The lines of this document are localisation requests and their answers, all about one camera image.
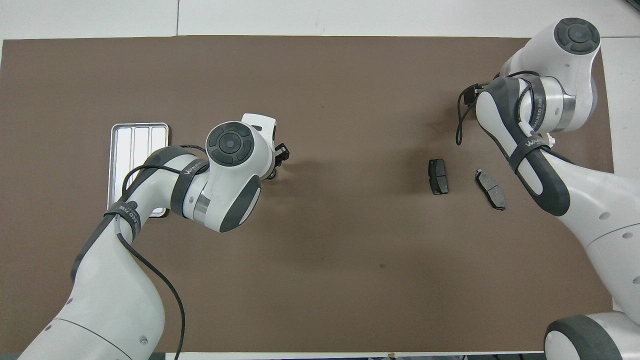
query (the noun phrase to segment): metal tray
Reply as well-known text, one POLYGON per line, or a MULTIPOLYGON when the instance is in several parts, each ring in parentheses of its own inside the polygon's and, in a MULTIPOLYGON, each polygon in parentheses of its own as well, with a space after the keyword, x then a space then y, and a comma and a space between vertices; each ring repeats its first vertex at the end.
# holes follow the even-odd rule
MULTIPOLYGON (((169 126, 164 122, 115 124, 111 128, 107 208, 122 195, 122 181, 131 169, 142 165, 152 152, 169 145, 169 126)), ((135 178, 133 175, 129 186, 135 178)), ((167 210, 157 208, 151 217, 162 217, 167 210)))

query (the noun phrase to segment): brown surface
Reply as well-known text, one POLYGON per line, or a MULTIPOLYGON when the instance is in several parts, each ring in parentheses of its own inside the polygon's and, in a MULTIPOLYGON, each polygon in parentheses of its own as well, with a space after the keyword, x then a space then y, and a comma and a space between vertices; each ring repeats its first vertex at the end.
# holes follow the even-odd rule
MULTIPOLYGON (((573 235, 535 205, 477 122, 454 144, 461 89, 525 43, 509 38, 179 37, 9 40, 0 72, 0 352, 60 310, 105 208, 109 132, 163 121, 204 143, 244 112, 278 120, 291 158, 250 219, 218 234, 171 214, 136 248, 176 285, 185 351, 541 350, 546 326, 611 306, 573 235), (430 158, 450 194, 432 195, 430 158), (493 210, 474 183, 492 174, 493 210)), ((600 102, 557 137, 612 171, 600 102)), ((174 351, 179 312, 152 275, 174 351)))

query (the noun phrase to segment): black cable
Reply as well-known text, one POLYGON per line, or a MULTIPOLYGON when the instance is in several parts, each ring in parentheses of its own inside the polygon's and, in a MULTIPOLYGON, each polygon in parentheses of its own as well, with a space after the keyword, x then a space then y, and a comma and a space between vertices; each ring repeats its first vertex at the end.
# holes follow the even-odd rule
POLYGON ((169 287, 169 289, 173 293, 175 300, 178 302, 178 307, 180 308, 180 318, 182 320, 182 328, 180 329, 180 341, 178 342, 178 350, 176 350, 175 357, 174 357, 174 360, 177 360, 178 357, 180 356, 180 352, 182 351, 182 342, 184 340, 184 321, 185 321, 184 307, 182 306, 180 295, 178 295, 178 291, 173 287, 173 285, 171 284, 171 281, 169 281, 169 279, 167 279, 166 276, 164 276, 163 273, 160 272, 160 270, 158 270, 147 259, 145 259, 144 256, 140 255, 140 253, 137 252, 136 249, 134 249, 131 245, 129 245, 129 243, 127 243, 127 240, 125 240, 122 234, 118 233, 116 235, 118 236, 118 240, 120 240, 120 243, 122 244, 122 246, 124 246, 133 256, 135 256, 136 259, 140 260, 141 263, 146 265, 151 271, 153 271, 156 275, 158 275, 158 277, 162 279, 162 281, 164 281, 164 283, 169 287))
POLYGON ((204 152, 205 154, 207 153, 207 151, 206 151, 203 147, 201 147, 201 146, 197 146, 197 145, 191 145, 191 144, 189 144, 189 143, 186 143, 186 144, 180 145, 180 147, 190 147, 190 148, 192 148, 192 149, 198 149, 198 150, 200 150, 200 151, 204 152))
POLYGON ((458 146, 460 146, 462 144, 462 122, 465 120, 465 117, 467 117, 467 114, 469 114, 471 109, 476 107, 477 98, 471 104, 469 104, 467 110, 462 115, 460 115, 460 100, 462 100, 462 97, 465 95, 465 92, 468 92, 469 90, 471 90, 471 89, 473 89, 475 87, 477 87, 477 84, 473 84, 471 86, 468 86, 458 96, 458 102, 457 102, 457 105, 458 105, 458 128, 456 129, 456 145, 458 145, 458 146))
POLYGON ((545 151, 545 152, 547 152, 547 153, 549 153, 549 154, 551 154, 551 155, 553 155, 553 156, 557 157, 558 159, 560 159, 560 160, 562 160, 562 161, 566 161, 566 162, 568 162, 569 164, 575 165, 575 163, 574 163, 573 161, 569 160, 569 159, 568 159, 568 158, 566 158, 564 155, 561 155, 561 154, 559 154, 558 152, 555 152, 555 151, 553 151, 553 150, 551 150, 551 149, 548 149, 548 148, 546 148, 546 147, 541 147, 540 149, 542 149, 542 151, 545 151))
POLYGON ((522 74, 531 74, 535 76, 540 76, 540 74, 538 74, 535 71, 523 70, 523 71, 514 72, 513 74, 509 74, 507 75, 507 78, 512 78, 513 76, 522 75, 522 74))
MULTIPOLYGON (((524 98, 524 95, 526 95, 529 90, 531 90, 531 93, 529 94, 529 96, 531 96, 531 104, 533 104, 533 89, 531 88, 531 83, 525 79, 522 79, 522 80, 524 80, 527 83, 527 86, 524 87, 524 90, 522 90, 522 93, 520 93, 520 96, 518 96, 518 100, 516 102, 516 119, 518 119, 518 121, 520 121, 520 105, 522 103, 522 99, 524 98)), ((530 118, 529 123, 531 123, 532 117, 533 117, 533 110, 529 115, 529 118, 530 118)))
POLYGON ((133 174, 135 174, 136 171, 142 170, 144 168, 158 168, 160 170, 167 170, 167 171, 170 171, 170 172, 175 172, 176 174, 180 173, 179 170, 175 170, 174 168, 166 167, 164 165, 140 165, 138 167, 134 167, 133 169, 131 169, 130 172, 127 173, 127 175, 124 177, 124 180, 122 181, 122 194, 123 195, 127 191, 127 182, 129 181, 129 178, 133 174))

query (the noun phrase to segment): white floor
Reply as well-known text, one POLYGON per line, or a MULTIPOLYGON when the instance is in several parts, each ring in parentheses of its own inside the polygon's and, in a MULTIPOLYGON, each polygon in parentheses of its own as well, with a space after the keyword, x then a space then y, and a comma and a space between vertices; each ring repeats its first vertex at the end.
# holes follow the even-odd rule
POLYGON ((204 34, 531 37, 564 17, 582 17, 600 31, 615 173, 640 179, 640 12, 624 0, 1 0, 0 40, 204 34))

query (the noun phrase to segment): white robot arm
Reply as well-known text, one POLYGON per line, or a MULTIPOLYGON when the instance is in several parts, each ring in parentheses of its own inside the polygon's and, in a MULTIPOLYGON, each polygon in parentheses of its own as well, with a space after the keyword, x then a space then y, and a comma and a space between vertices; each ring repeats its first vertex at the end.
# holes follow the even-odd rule
POLYGON ((563 19, 532 38, 476 100, 480 126, 531 197, 578 238, 620 311, 558 320, 549 360, 640 359, 640 181, 574 165, 541 133, 582 126, 596 103, 597 29, 563 19))
POLYGON ((275 119, 244 114, 209 133, 208 160, 179 146, 151 154, 76 258, 69 300, 19 359, 147 360, 162 335, 164 309, 129 254, 137 254, 131 242, 156 208, 218 232, 241 225, 260 181, 289 156, 283 144, 274 146, 275 128, 275 119))

